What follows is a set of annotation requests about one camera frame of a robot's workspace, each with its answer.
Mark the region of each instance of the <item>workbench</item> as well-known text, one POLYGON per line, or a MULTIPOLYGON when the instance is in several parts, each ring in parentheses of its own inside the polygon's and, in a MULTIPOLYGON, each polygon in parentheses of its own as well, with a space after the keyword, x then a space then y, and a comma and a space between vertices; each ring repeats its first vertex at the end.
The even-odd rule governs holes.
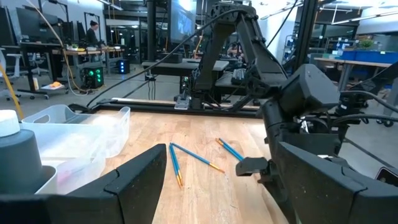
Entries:
MULTIPOLYGON (((199 67, 201 59, 183 58, 182 63, 160 63, 151 69, 151 74, 154 75, 170 75, 180 77, 180 93, 182 93, 182 82, 184 77, 189 77, 192 70, 199 67)), ((148 68, 156 62, 143 62, 142 66, 148 68)), ((215 80, 221 78, 224 74, 225 68, 229 65, 228 61, 218 60, 214 64, 212 74, 215 80)))
POLYGON ((223 174, 175 149, 183 179, 180 189, 167 150, 164 185, 153 223, 287 223, 268 191, 256 182, 259 176, 237 177, 238 160, 215 141, 223 138, 242 156, 269 159, 261 119, 131 112, 129 135, 121 153, 106 160, 103 175, 156 144, 168 147, 170 142, 225 170, 223 174))
MULTIPOLYGON (((367 65, 376 67, 376 71, 374 72, 374 76, 377 75, 380 68, 390 67, 392 64, 390 63, 377 63, 377 62, 361 62, 355 60, 340 60, 340 59, 330 59, 330 58, 315 58, 315 60, 323 61, 323 62, 331 62, 331 63, 341 63, 343 64, 343 71, 341 72, 341 77, 339 80, 338 89, 339 91, 343 91, 345 86, 348 83, 349 75, 353 69, 354 65, 367 65)), ((391 92, 387 97, 387 103, 391 105, 398 104, 398 78, 396 78, 392 84, 391 92)), ((384 107, 383 114, 387 116, 391 116, 392 110, 384 107)))
POLYGON ((340 63, 343 65, 343 70, 341 71, 340 80, 338 82, 338 90, 345 90, 349 75, 351 74, 354 65, 366 65, 376 67, 376 71, 374 75, 376 75, 379 71, 379 68, 387 68, 390 67, 389 63, 376 63, 376 62, 361 62, 355 60, 342 60, 342 59, 332 59, 332 58, 314 58, 314 60, 322 61, 322 62, 331 62, 331 63, 340 63))

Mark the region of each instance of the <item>wooden tabletop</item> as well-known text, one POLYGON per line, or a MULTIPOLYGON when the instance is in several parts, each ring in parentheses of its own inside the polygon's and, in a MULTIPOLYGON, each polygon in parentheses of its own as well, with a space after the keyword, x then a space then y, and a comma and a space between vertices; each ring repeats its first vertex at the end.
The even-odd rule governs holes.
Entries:
POLYGON ((314 58, 315 60, 323 61, 323 62, 333 62, 333 63, 347 63, 351 65, 367 65, 367 66, 375 66, 387 68, 390 67, 390 63, 377 63, 377 62, 362 62, 356 60, 341 60, 341 59, 330 59, 330 58, 314 58))
MULTIPOLYGON (((99 114, 115 113, 100 111, 99 114)), ((175 149, 183 189, 174 175, 169 150, 160 200, 153 223, 287 223, 258 175, 237 177, 238 160, 216 143, 223 138, 242 156, 270 158, 261 119, 220 118, 132 112, 130 137, 121 153, 107 159, 103 174, 159 143, 174 142, 208 159, 223 174, 175 149)))

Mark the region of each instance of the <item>white plastic bin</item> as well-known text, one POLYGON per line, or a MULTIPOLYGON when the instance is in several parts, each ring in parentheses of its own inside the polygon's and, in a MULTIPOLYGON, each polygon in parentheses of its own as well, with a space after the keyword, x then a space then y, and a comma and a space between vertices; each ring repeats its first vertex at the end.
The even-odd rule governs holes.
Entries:
POLYGON ((76 114, 55 105, 22 120, 22 128, 35 133, 43 165, 57 168, 58 194, 100 177, 105 158, 123 149, 129 124, 128 107, 115 114, 76 114))
POLYGON ((129 137, 129 126, 127 106, 116 114, 78 114, 66 105, 54 105, 22 120, 22 127, 35 133, 42 158, 117 156, 129 137))

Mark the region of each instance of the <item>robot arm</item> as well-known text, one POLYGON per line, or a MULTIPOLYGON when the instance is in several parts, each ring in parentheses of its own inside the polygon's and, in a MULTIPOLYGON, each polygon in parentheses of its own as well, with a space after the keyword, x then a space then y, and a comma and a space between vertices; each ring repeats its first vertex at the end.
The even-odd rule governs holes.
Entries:
POLYGON ((195 93, 206 93, 213 88, 216 77, 211 71, 218 60, 225 40, 233 33, 239 35, 244 59, 248 63, 246 83, 252 96, 264 98, 272 90, 277 90, 285 81, 286 74, 274 56, 267 50, 265 39, 261 35, 256 10, 250 6, 228 4, 220 2, 213 6, 207 15, 208 19, 223 12, 242 9, 246 13, 234 12, 225 15, 210 26, 209 41, 206 43, 206 54, 202 57, 199 67, 193 71, 193 89, 195 93))
POLYGON ((236 166, 236 174, 260 172, 259 183, 271 193, 291 224, 393 220, 398 189, 357 173, 338 157, 336 148, 341 141, 337 134, 302 133, 295 121, 337 106, 340 94, 336 86, 314 65, 302 65, 287 79, 264 45, 252 7, 219 3, 209 17, 232 9, 246 13, 229 14, 211 27, 206 54, 193 72, 193 97, 213 87, 215 78, 209 74, 225 39, 237 31, 248 63, 248 96, 233 108, 242 107, 250 96, 267 99, 261 112, 272 159, 247 157, 236 166), (363 208, 372 212, 361 212, 363 208))

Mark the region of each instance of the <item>screen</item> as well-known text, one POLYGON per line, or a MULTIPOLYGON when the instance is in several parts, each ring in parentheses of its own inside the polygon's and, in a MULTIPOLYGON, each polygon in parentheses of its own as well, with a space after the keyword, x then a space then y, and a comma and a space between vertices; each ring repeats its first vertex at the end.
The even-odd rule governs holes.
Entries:
MULTIPOLYGON (((30 41, 41 41, 43 43, 56 39, 54 33, 48 28, 48 25, 37 11, 17 8, 16 12, 19 24, 18 26, 14 26, 14 30, 15 28, 19 29, 16 33, 21 35, 21 39, 28 38, 30 41)), ((43 16, 51 24, 55 33, 60 36, 58 18, 48 14, 43 14, 43 16)))
POLYGON ((195 31, 197 0, 171 0, 170 38, 180 43, 195 31))

